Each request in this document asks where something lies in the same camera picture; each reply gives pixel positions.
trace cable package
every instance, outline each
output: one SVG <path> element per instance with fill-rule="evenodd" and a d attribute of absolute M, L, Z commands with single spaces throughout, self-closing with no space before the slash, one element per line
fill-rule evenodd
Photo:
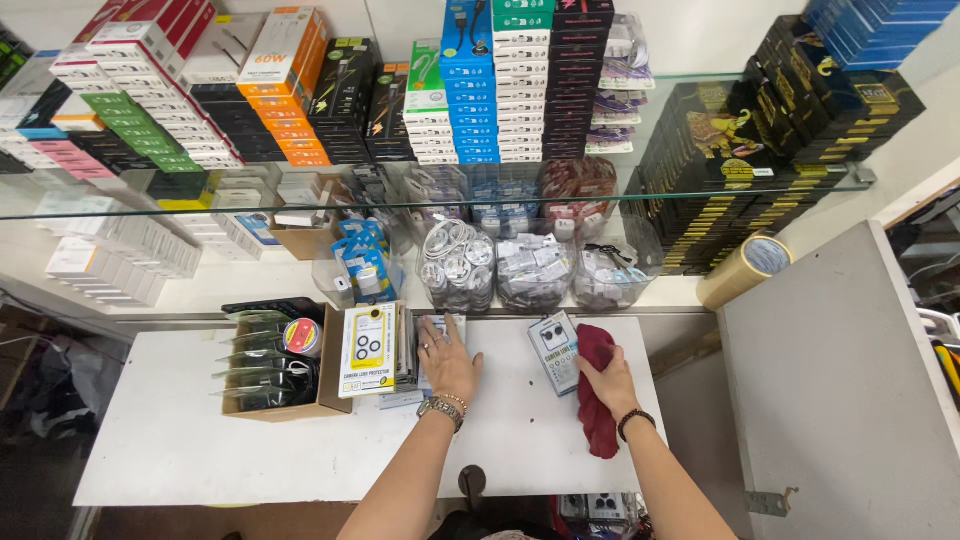
<path fill-rule="evenodd" d="M 426 235 L 418 273 L 437 309 L 481 313 L 493 302 L 493 239 L 458 219 L 441 221 Z"/>
<path fill-rule="evenodd" d="M 520 313 L 552 312 L 573 279 L 573 224 L 512 219 L 500 227 L 496 256 L 497 295 L 503 306 Z"/>

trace cardboard box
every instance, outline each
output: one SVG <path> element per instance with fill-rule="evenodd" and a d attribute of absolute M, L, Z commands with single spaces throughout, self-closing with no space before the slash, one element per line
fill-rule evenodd
<path fill-rule="evenodd" d="M 320 362 L 320 381 L 317 388 L 317 401 L 309 405 L 287 406 L 267 410 L 240 412 L 237 400 L 224 398 L 221 411 L 224 416 L 247 418 L 260 422 L 289 422 L 301 418 L 341 416 L 353 411 L 353 400 L 338 397 L 340 387 L 340 356 L 343 350 L 344 313 L 337 311 L 331 304 L 319 304 L 324 310 L 324 344 L 321 355 L 333 361 Z M 237 335 L 246 335 L 249 327 L 237 327 Z"/>
<path fill-rule="evenodd" d="M 240 72 L 240 91 L 247 97 L 312 100 L 326 55 L 326 34 L 326 21 L 315 8 L 276 8 Z"/>
<path fill-rule="evenodd" d="M 191 85 L 235 84 L 266 20 L 266 13 L 215 17 L 187 60 L 183 79 Z"/>

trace plastic packaging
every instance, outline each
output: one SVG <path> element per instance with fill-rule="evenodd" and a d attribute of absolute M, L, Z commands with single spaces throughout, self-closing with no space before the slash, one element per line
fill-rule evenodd
<path fill-rule="evenodd" d="M 437 309 L 482 313 L 493 302 L 493 239 L 456 219 L 437 223 L 420 250 L 418 275 Z"/>
<path fill-rule="evenodd" d="M 663 271 L 663 249 L 646 220 L 624 215 L 577 235 L 573 299 L 587 311 L 632 307 Z"/>
<path fill-rule="evenodd" d="M 573 279 L 574 242 L 561 241 L 557 222 L 511 220 L 496 243 L 497 294 L 503 306 L 519 313 L 549 313 L 560 306 Z"/>

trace packing tape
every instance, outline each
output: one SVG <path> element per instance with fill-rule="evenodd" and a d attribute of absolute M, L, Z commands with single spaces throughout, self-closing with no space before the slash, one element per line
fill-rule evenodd
<path fill-rule="evenodd" d="M 791 264 L 786 246 L 769 236 L 751 236 L 697 284 L 697 299 L 716 311 Z"/>

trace watch strap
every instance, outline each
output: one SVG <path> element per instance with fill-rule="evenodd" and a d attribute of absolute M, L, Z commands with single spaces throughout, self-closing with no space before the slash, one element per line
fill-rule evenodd
<path fill-rule="evenodd" d="M 460 410 L 452 405 L 450 402 L 446 402 L 440 399 L 438 396 L 427 399 L 426 407 L 423 409 L 423 413 L 420 415 L 420 418 L 429 410 L 436 410 L 442 412 L 443 414 L 450 417 L 450 420 L 453 420 L 453 425 L 455 427 L 454 433 L 460 431 L 460 427 L 464 424 L 464 415 L 460 414 Z"/>

